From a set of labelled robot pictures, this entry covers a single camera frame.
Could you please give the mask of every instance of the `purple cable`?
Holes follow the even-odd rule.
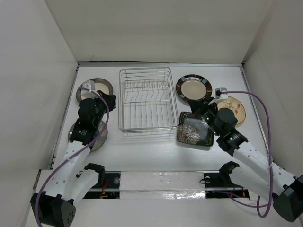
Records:
[[[232,94],[232,93],[241,93],[241,94],[248,94],[248,95],[254,96],[257,100],[260,101],[260,103],[262,104],[262,106],[265,110],[267,128],[268,128],[268,162],[269,162],[270,168],[269,168],[269,198],[268,198],[268,204],[267,204],[266,211],[263,215],[261,215],[261,213],[260,213],[260,207],[262,207],[262,206],[260,206],[260,196],[258,196],[258,199],[257,199],[257,213],[260,216],[260,218],[265,218],[269,213],[271,203],[272,203],[272,194],[273,194],[273,168],[271,167],[272,154],[271,154],[271,132],[270,132],[269,114],[268,114],[268,111],[267,111],[267,108],[266,108],[264,102],[257,95],[255,95],[251,92],[248,92],[248,91],[223,91],[222,92],[222,94]]]
[[[86,91],[90,91],[89,89],[87,88],[84,88],[84,87],[80,87],[78,88],[78,90],[86,90]],[[101,132],[98,134],[98,136],[96,136],[92,142],[90,142],[88,145],[84,146],[82,149],[80,149],[79,151],[77,151],[75,154],[73,154],[72,156],[70,156],[69,159],[72,159],[74,157],[76,157],[78,154],[80,154],[81,152],[83,152],[86,148],[90,147],[91,145],[94,144],[94,142],[102,135],[103,131],[105,130],[106,126],[107,126],[107,123],[108,123],[108,120],[109,120],[109,107],[106,103],[106,101],[96,92],[92,91],[92,93],[94,95],[96,95],[98,98],[100,98],[104,104],[105,104],[105,107],[106,107],[106,110],[107,110],[107,118],[106,118],[106,121],[104,123],[104,126],[101,130]],[[35,219],[36,219],[36,222],[38,224],[39,227],[43,227],[42,224],[41,224],[41,221],[39,219],[39,213],[38,213],[38,204],[39,204],[39,200],[40,200],[40,197],[41,197],[41,194],[43,192],[43,189],[45,188],[45,186],[47,185],[47,183],[50,181],[50,179],[54,176],[54,174],[62,167],[64,166],[66,163],[68,163],[68,160],[65,160],[63,161],[60,165],[58,165],[57,168],[55,168],[52,173],[48,176],[48,178],[46,179],[46,181],[43,183],[42,187],[40,188],[40,191],[38,192],[38,195],[37,195],[37,198],[36,198],[36,202],[35,202],[35,211],[34,211],[34,215],[35,215]]]
[[[241,204],[241,205],[243,205],[243,206],[252,207],[252,208],[257,208],[257,206],[248,205],[248,204],[245,204],[245,203],[242,203],[242,202],[239,202],[239,201],[235,200],[232,196],[237,197],[237,198],[240,198],[240,196],[238,196],[238,195],[236,195],[236,194],[234,194],[234,193],[231,193],[231,192],[224,192],[224,191],[213,191],[213,192],[214,192],[214,193],[226,194],[229,198],[231,198],[232,200],[234,200],[235,202],[237,202],[237,203],[239,203],[239,204]]]

